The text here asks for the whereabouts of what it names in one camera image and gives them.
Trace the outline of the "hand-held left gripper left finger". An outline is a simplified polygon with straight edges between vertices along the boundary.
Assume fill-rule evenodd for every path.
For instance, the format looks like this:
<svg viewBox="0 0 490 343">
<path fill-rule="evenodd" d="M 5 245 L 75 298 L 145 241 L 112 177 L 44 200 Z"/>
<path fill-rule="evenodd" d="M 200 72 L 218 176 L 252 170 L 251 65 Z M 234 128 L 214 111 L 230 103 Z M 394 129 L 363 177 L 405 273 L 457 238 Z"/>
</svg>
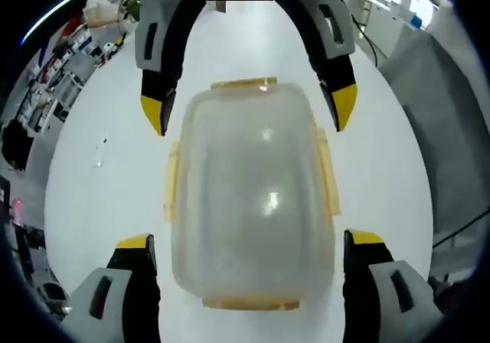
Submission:
<svg viewBox="0 0 490 343">
<path fill-rule="evenodd" d="M 61 326 L 75 342 L 159 342 L 159 301 L 154 236 L 140 234 L 73 291 Z"/>
</svg>

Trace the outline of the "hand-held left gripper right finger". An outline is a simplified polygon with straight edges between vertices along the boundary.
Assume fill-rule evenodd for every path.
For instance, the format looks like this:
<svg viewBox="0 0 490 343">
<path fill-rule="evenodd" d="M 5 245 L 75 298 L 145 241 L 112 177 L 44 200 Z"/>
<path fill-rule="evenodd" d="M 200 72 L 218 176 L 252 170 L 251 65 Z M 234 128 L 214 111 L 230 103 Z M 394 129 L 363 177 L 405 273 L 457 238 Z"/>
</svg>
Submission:
<svg viewBox="0 0 490 343">
<path fill-rule="evenodd" d="M 375 233 L 344 232 L 344 342 L 421 342 L 442 320 L 429 283 Z"/>
</svg>

